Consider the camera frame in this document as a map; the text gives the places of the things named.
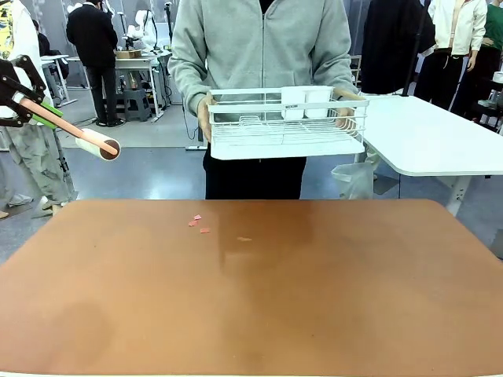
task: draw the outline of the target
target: camouflage pants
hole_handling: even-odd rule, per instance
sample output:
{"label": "camouflage pants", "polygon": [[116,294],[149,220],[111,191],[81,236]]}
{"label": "camouflage pants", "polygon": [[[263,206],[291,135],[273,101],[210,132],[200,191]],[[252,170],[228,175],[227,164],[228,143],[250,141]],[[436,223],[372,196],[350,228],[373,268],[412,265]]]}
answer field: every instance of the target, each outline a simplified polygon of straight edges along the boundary
{"label": "camouflage pants", "polygon": [[65,183],[59,162],[57,135],[48,127],[25,124],[21,128],[1,127],[14,162],[28,178],[30,186],[52,204],[71,200],[73,192]]}
{"label": "camouflage pants", "polygon": [[14,188],[9,182],[9,175],[0,159],[0,200],[5,200],[9,203],[14,197]]}

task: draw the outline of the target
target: table surface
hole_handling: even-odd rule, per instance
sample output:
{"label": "table surface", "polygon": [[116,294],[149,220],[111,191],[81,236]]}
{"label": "table surface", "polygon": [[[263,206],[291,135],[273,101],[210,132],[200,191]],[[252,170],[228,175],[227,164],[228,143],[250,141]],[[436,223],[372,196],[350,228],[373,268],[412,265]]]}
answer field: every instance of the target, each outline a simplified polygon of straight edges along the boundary
{"label": "table surface", "polygon": [[503,264],[426,200],[72,203],[0,302],[6,372],[503,372]]}
{"label": "table surface", "polygon": [[365,140],[409,176],[503,174],[503,137],[416,97],[369,97]]}
{"label": "table surface", "polygon": [[[167,56],[170,56],[171,55],[171,52],[170,51],[163,51],[162,53],[158,54],[158,55],[143,55],[141,57],[135,57],[134,59],[117,59],[116,58],[116,61],[119,63],[121,61],[127,61],[127,62],[131,62],[131,61],[135,61],[135,62],[142,62],[142,63],[145,63],[145,62],[150,62],[154,59],[158,59],[160,57],[167,57]],[[79,57],[71,57],[68,59],[69,61],[80,61],[80,58]]]}
{"label": "table surface", "polygon": [[57,60],[57,59],[64,59],[67,57],[68,57],[68,55],[54,55],[54,56],[40,57],[40,59],[42,59],[42,61],[51,61],[51,60]]}

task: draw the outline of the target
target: dish rack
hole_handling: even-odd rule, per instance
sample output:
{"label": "dish rack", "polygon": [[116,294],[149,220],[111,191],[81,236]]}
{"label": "dish rack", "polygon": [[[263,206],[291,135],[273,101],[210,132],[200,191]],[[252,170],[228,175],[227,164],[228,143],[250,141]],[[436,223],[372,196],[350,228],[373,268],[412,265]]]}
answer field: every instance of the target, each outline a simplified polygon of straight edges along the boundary
{"label": "dish rack", "polygon": [[[364,152],[369,101],[337,101],[330,90],[328,101],[285,103],[287,89],[212,90],[218,104],[208,106],[211,156],[224,160],[272,159]],[[353,115],[341,114],[348,108]]]}

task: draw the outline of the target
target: white cup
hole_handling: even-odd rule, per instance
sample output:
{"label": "white cup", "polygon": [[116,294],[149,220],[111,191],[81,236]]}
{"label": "white cup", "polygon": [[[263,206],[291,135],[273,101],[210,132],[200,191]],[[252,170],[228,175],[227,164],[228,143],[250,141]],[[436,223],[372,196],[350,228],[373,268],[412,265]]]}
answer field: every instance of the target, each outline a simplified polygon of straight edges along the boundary
{"label": "white cup", "polygon": [[[324,104],[330,102],[333,88],[331,86],[304,86],[307,104]],[[327,108],[314,108],[306,110],[307,118],[326,118],[329,114]]]}
{"label": "white cup", "polygon": [[[281,104],[305,104],[306,92],[301,86],[286,86],[281,88]],[[304,117],[304,110],[283,110],[281,112],[284,120],[299,120]]]}

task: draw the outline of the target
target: plastic bag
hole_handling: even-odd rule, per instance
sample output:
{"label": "plastic bag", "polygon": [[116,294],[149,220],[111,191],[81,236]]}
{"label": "plastic bag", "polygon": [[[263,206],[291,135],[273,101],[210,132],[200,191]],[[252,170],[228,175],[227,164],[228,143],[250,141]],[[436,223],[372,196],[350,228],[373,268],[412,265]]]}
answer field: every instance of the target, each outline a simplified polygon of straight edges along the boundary
{"label": "plastic bag", "polygon": [[332,176],[340,190],[340,198],[372,199],[374,196],[374,170],[370,163],[339,165]]}

